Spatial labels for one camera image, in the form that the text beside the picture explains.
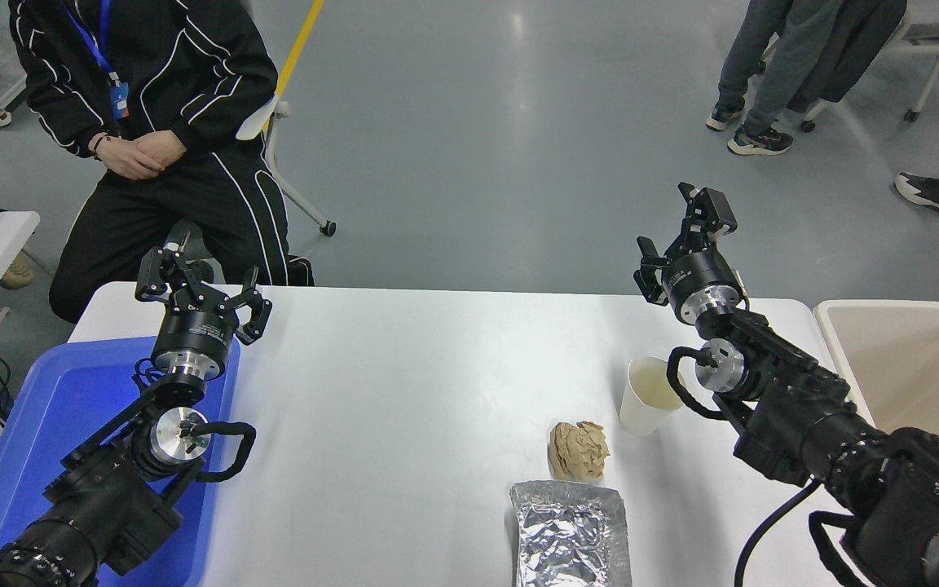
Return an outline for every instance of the foil tray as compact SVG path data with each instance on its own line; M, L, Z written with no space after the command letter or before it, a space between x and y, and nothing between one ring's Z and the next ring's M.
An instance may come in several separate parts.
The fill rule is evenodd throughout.
M625 502L614 489L536 480L509 490L517 587L631 587Z

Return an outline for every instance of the chair caster wheel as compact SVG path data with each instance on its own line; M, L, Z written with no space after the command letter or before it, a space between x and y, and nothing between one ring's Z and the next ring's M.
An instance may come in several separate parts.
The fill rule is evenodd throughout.
M3 110L0 112L0 129L3 126L9 126L12 122L12 114L10 111Z

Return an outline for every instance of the bracelet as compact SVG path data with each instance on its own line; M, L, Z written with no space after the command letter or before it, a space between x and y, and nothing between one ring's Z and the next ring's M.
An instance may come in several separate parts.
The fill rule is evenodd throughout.
M107 133L101 134L101 135L100 135L100 138L97 139L95 143L93 143L93 148L90 149L90 151L93 152L93 159L95 159L95 160L97 160L97 161L100 161L100 157L97 157L97 155L96 155L96 149L97 149L97 148L100 148L100 144L101 144L101 142L104 141L104 139L107 139L108 141L111 140L111 135L109 135L109 134L107 134Z

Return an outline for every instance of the blue plastic tray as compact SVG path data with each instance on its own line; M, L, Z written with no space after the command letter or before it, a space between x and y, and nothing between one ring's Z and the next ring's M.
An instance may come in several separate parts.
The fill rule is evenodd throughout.
M116 341L75 342L57 346L36 361L19 393L10 422L0 439L0 547L49 509L42 497L46 484L64 472L63 458L138 397L133 383L135 361L150 356L154 337ZM195 408L209 422L230 415L240 345L231 345L223 377L209 382L205 398ZM205 453L206 469L220 471L225 450ZM156 490L166 482L156 484ZM193 483L180 497L183 514L171 538L145 562L124 577L107 565L97 577L101 587L193 587L201 580L209 546L213 484Z

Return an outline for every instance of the id badge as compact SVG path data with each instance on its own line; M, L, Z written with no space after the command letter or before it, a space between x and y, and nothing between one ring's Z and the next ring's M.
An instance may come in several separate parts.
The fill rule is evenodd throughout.
M115 120L121 120L130 115L130 85L123 82L119 86L111 86L111 112Z

